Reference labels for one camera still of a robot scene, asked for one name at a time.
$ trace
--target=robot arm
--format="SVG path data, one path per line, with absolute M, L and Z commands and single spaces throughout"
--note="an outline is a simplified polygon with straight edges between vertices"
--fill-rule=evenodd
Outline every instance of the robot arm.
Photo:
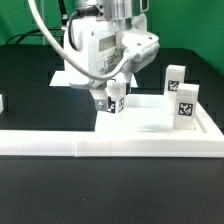
M 98 111 L 120 112 L 133 72 L 149 64 L 159 49 L 142 14 L 148 0 L 79 1 L 78 18 L 67 24 L 64 49 L 41 20 L 35 0 L 28 1 L 40 30 L 65 60 L 69 85 L 89 89 Z

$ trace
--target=white block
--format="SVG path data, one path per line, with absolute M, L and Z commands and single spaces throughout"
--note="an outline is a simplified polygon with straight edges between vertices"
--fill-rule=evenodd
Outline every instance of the white block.
M 4 110 L 3 108 L 3 101 L 2 101 L 2 95 L 0 95 L 0 113 Z
M 180 83 L 184 82 L 185 66 L 169 65 L 166 70 L 164 87 L 165 104 L 164 108 L 168 114 L 174 114 L 176 93 Z
M 174 113 L 174 129 L 193 130 L 195 129 L 195 111 L 198 100 L 199 85 L 180 83 Z

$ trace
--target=black tabletop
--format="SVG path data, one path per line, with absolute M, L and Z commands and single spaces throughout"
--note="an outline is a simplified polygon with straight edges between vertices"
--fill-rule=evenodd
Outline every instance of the black tabletop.
M 223 128 L 224 78 L 192 51 L 161 49 L 132 92 L 162 94 L 169 64 Z M 56 69 L 51 48 L 0 48 L 1 129 L 94 130 L 88 91 L 48 87 Z M 1 224 L 223 224 L 223 198 L 223 159 L 0 157 Z

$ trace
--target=white base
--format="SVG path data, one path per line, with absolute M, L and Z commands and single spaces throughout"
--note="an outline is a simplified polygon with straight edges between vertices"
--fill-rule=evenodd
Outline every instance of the white base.
M 56 71 L 54 73 L 54 76 L 50 82 L 50 86 L 51 87 L 70 87 L 69 82 L 77 82 L 77 79 L 75 79 L 76 81 L 74 81 L 75 77 L 72 74 L 69 74 L 68 72 L 65 71 Z M 137 82 L 135 79 L 135 76 L 132 76 L 131 79 L 131 87 L 133 88 L 137 88 Z
M 100 113 L 96 132 L 0 131 L 0 155 L 224 157 L 224 136 L 200 104 L 195 130 L 173 130 L 172 117 L 162 112 L 164 100 L 164 96 L 129 95 L 127 116 L 119 115 L 123 123 L 117 122 L 121 129 L 100 129 L 104 115 L 108 126 L 116 120 Z M 146 105 L 145 110 L 138 109 Z

